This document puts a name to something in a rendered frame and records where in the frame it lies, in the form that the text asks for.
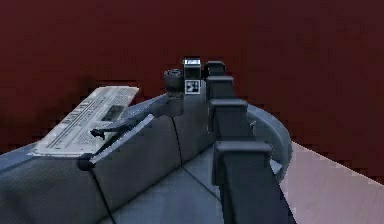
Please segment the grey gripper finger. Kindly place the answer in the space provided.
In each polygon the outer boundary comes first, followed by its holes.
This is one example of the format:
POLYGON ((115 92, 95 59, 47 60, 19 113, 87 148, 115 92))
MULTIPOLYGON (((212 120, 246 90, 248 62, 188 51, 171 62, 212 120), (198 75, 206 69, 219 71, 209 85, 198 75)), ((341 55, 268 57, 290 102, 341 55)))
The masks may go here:
POLYGON ((102 139, 105 139, 105 134, 107 132, 124 132, 126 130, 131 130, 148 115, 152 115, 154 117, 162 116, 164 113, 164 106, 167 104, 168 100, 169 96, 167 94, 156 97, 155 100, 150 104, 144 106, 143 108, 132 111, 111 125, 105 128, 92 129, 90 134, 94 137, 101 137, 102 139))
POLYGON ((146 128, 153 120, 154 116, 149 113, 145 116, 139 116, 138 118, 124 119, 123 123, 116 127, 93 129, 91 134, 94 137, 105 137, 106 133, 111 132, 114 132, 114 135, 103 143, 95 154, 85 153, 81 155, 77 159, 77 167, 81 171, 93 169, 97 163, 108 158, 113 152, 117 151, 131 138, 146 128))

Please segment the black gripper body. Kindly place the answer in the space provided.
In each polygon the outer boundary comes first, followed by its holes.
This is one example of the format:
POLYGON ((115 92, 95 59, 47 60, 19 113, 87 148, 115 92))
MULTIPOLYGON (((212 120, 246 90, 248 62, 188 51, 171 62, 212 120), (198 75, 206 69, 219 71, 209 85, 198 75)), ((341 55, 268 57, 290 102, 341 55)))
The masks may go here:
POLYGON ((184 111, 184 76, 180 69, 164 72, 164 86, 167 92, 167 114, 171 117, 180 116, 184 111))

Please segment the dark grey sofa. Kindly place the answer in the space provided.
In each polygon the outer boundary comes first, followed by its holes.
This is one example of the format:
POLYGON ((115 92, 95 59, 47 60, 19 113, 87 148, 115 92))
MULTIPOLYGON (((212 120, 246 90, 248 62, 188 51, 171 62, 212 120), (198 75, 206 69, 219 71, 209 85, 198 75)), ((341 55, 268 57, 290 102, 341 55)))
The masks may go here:
POLYGON ((0 156, 0 224, 225 224, 205 106, 154 119, 92 172, 29 155, 37 142, 0 156))

